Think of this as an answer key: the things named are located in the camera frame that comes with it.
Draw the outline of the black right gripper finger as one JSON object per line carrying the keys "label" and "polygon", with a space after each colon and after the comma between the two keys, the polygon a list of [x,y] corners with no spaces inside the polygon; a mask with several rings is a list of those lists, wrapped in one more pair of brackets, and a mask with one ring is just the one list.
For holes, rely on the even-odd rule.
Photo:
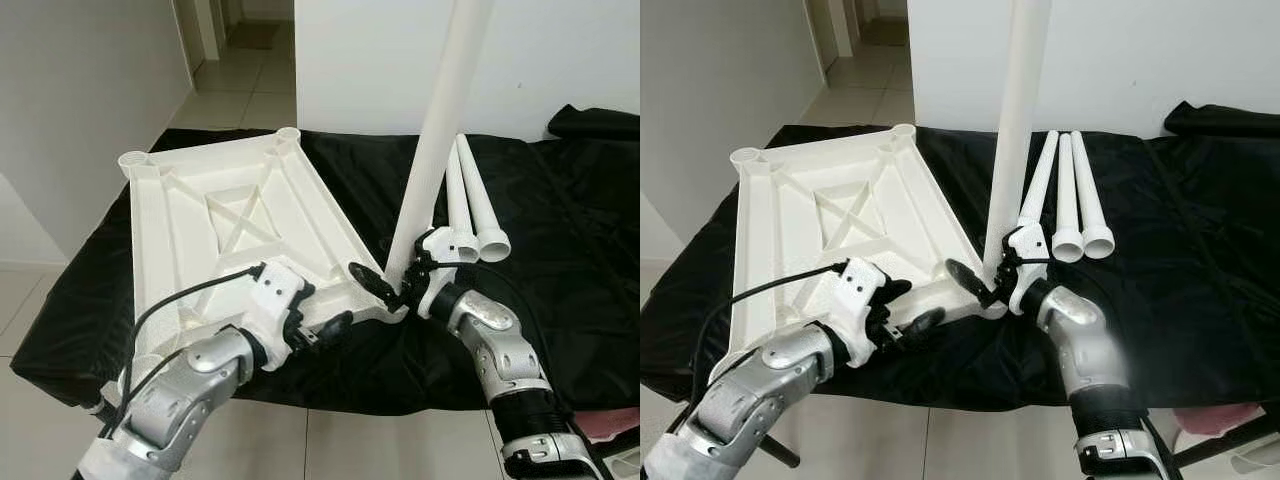
{"label": "black right gripper finger", "polygon": [[964,262],[956,259],[946,259],[947,274],[968,293],[974,297],[989,297],[991,291],[986,283]]}
{"label": "black right gripper finger", "polygon": [[348,264],[348,274],[356,284],[380,301],[393,301],[398,298],[396,289],[380,273],[360,262]]}

